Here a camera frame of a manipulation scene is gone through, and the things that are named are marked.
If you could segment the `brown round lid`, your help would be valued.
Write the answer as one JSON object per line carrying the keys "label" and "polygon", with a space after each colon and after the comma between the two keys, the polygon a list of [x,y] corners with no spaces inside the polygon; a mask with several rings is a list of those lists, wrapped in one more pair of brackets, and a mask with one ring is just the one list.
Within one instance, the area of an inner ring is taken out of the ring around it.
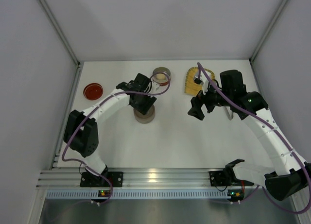
{"label": "brown round lid", "polygon": [[[137,111],[137,110],[135,110],[135,109],[133,109],[133,112],[134,112],[134,114],[136,114],[136,115],[140,115],[140,116],[143,115],[143,114],[141,114],[139,111]],[[155,106],[152,105],[145,115],[147,115],[147,116],[156,115]]]}

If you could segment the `tan steel lunch bowl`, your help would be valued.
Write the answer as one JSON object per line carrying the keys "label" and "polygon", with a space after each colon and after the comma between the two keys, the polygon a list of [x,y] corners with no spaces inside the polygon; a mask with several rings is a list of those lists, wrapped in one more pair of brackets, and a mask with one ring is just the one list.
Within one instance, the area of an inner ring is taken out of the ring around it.
{"label": "tan steel lunch bowl", "polygon": [[135,119],[139,122],[139,123],[142,123],[142,124],[148,124],[150,122],[152,122],[155,118],[155,115],[150,115],[150,116],[147,116],[147,115],[136,115],[134,114],[134,117]]}

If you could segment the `steel food tongs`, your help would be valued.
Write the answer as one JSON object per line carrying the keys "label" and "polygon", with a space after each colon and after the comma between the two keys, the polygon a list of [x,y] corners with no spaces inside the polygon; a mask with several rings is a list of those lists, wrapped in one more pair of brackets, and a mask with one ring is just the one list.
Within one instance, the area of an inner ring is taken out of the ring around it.
{"label": "steel food tongs", "polygon": [[234,113],[233,111],[231,111],[229,108],[227,107],[224,107],[224,110],[225,110],[225,113],[226,113],[226,116],[228,117],[228,119],[231,121],[233,120],[234,118]]}

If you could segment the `white round bun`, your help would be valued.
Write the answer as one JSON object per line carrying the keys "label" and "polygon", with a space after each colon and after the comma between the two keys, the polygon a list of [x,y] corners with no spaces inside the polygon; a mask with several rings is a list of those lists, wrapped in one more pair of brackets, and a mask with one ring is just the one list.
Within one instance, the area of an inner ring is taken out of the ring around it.
{"label": "white round bun", "polygon": [[157,74],[155,77],[157,80],[160,80],[160,81],[166,80],[166,75],[162,73]]}

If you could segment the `red round lid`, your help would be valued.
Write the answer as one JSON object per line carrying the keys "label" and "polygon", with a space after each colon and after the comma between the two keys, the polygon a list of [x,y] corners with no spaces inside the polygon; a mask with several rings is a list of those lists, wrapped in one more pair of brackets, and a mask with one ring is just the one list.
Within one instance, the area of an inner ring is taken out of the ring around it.
{"label": "red round lid", "polygon": [[88,84],[83,90],[84,97],[91,101],[99,99],[103,93],[104,89],[99,83]]}

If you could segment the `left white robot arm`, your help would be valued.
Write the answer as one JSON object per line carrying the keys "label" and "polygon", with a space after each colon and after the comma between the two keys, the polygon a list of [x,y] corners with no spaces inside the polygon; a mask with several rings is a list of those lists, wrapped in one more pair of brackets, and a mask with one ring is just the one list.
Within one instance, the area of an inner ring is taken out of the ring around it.
{"label": "left white robot arm", "polygon": [[148,114],[156,101],[150,92],[157,88],[151,78],[139,73],[134,80],[118,84],[97,104],[83,111],[70,112],[63,137],[66,143],[63,153],[75,152],[78,157],[73,161],[85,166],[81,187],[109,187],[113,182],[108,178],[108,166],[99,155],[99,125],[127,106],[140,114]]}

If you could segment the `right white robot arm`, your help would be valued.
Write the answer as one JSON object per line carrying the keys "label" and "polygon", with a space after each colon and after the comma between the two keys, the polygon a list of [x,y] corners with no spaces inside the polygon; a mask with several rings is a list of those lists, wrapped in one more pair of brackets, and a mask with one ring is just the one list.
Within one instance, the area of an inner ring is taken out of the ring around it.
{"label": "right white robot arm", "polygon": [[253,132],[272,162],[272,167],[267,167],[236,159],[223,168],[221,182],[225,186],[242,181],[260,185],[278,201],[307,187],[311,165],[287,142],[264,98],[256,91],[247,92],[236,69],[222,72],[220,78],[220,82],[212,80],[201,69],[196,73],[193,81],[202,88],[191,99],[188,115],[203,120],[203,106],[208,113],[217,106],[229,107]]}

